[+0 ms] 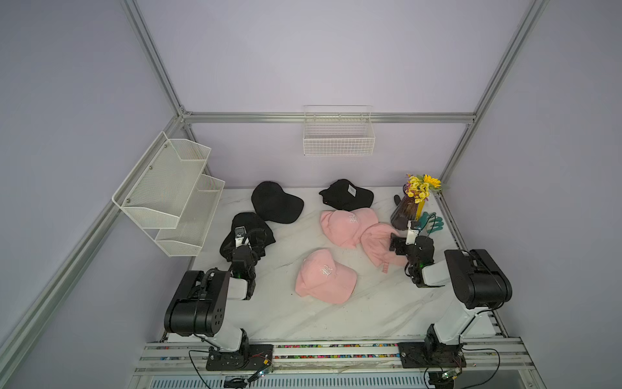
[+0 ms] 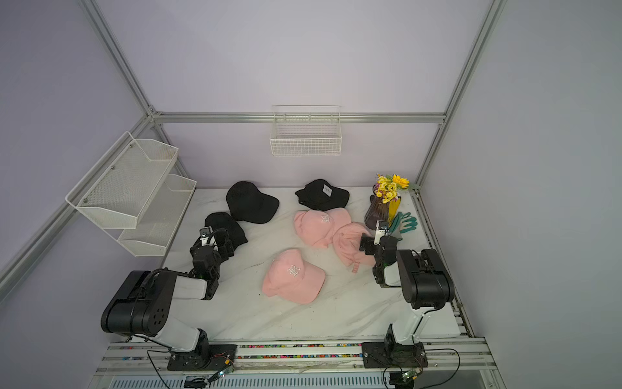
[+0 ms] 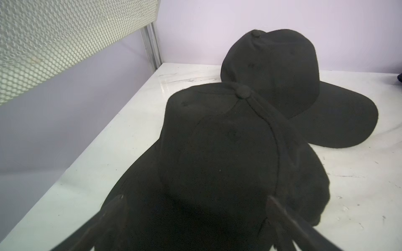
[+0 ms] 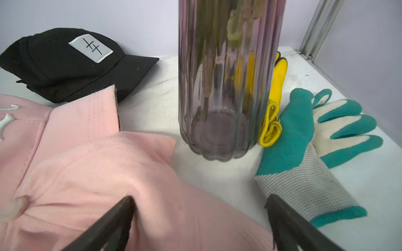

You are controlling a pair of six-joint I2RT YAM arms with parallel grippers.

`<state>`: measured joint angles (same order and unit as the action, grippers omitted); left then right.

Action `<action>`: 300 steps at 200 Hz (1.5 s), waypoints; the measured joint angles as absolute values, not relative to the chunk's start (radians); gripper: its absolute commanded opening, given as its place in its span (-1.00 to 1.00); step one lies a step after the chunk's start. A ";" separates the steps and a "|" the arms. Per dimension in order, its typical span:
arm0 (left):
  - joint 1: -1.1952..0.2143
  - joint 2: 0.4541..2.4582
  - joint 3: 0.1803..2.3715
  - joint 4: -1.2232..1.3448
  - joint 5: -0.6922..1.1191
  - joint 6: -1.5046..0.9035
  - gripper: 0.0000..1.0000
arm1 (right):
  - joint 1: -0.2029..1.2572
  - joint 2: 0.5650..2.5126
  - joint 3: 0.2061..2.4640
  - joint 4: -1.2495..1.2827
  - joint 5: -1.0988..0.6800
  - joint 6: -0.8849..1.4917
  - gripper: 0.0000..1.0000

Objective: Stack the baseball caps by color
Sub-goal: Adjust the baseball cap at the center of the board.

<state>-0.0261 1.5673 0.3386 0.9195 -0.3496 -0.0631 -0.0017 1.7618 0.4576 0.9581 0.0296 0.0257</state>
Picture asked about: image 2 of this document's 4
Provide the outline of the pink cap LA logo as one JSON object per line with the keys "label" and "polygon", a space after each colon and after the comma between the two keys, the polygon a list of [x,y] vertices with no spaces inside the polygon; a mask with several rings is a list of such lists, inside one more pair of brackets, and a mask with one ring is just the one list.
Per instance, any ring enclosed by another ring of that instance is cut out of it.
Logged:
{"label": "pink cap LA logo", "polygon": [[362,238],[370,238],[369,230],[360,223],[352,222],[339,228],[332,238],[335,254],[346,268],[357,274],[361,265],[373,267],[373,255],[367,255],[361,250]]}

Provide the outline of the pink cap script logo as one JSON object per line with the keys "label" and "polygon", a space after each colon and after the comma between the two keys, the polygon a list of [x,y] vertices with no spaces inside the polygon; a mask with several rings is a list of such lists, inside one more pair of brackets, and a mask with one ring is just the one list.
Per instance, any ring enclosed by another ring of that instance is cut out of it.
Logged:
{"label": "pink cap script logo", "polygon": [[351,216],[345,208],[299,211],[293,220],[296,235],[304,244],[317,249],[327,249],[336,232],[350,223]]}

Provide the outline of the pink cap R logo front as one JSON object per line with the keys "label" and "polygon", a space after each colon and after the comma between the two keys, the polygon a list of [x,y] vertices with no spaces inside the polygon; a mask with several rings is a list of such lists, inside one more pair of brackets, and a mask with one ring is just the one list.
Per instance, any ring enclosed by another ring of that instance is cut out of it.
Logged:
{"label": "pink cap R logo front", "polygon": [[327,275],[320,267],[304,260],[301,251],[289,249],[271,263],[262,283],[262,293],[300,305],[313,302],[319,295]]}

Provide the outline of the black cap with white label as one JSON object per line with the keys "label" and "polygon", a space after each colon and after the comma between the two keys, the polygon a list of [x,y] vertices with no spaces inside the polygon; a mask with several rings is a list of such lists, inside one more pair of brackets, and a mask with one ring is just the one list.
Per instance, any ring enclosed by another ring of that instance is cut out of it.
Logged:
{"label": "black cap with white label", "polygon": [[295,192],[299,204],[316,211],[329,211],[346,207],[350,193],[345,189],[332,186],[324,179],[316,179]]}

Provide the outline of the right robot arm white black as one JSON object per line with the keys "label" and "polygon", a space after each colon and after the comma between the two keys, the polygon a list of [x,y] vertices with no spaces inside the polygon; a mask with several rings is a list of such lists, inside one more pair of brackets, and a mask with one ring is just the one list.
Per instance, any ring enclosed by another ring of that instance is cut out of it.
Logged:
{"label": "right robot arm white black", "polygon": [[434,249],[422,251],[398,248],[398,239],[361,236],[360,251],[372,255],[374,280],[382,288],[401,289],[410,306],[408,316],[390,324],[388,337],[396,344],[415,345],[432,314],[455,299],[450,274]]}

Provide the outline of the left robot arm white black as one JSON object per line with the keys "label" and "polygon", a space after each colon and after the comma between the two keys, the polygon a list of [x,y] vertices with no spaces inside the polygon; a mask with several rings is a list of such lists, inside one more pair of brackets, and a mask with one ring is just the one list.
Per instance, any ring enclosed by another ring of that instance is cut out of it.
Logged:
{"label": "left robot arm white black", "polygon": [[199,240],[190,251],[191,270],[178,272],[161,267],[151,272],[131,272],[106,306],[100,319],[102,330],[139,337],[173,353],[210,358],[206,332],[173,317],[170,309],[174,301],[214,298],[221,264],[234,251],[226,228],[201,229]]}

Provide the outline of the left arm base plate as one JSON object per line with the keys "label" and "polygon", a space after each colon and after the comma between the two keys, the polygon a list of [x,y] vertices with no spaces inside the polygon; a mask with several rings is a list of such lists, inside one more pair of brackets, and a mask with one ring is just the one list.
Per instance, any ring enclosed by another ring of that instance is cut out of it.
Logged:
{"label": "left arm base plate", "polygon": [[199,345],[188,353],[171,353],[167,371],[223,371],[232,366],[237,346],[233,344]]}

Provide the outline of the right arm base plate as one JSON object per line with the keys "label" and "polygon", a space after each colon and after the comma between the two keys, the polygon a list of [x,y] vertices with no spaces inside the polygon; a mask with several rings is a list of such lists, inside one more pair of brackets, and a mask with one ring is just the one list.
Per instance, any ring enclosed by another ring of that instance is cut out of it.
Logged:
{"label": "right arm base plate", "polygon": [[426,351],[421,342],[415,345],[395,344],[391,346],[386,346],[383,342],[364,342],[361,348],[366,369],[427,368],[429,366]]}

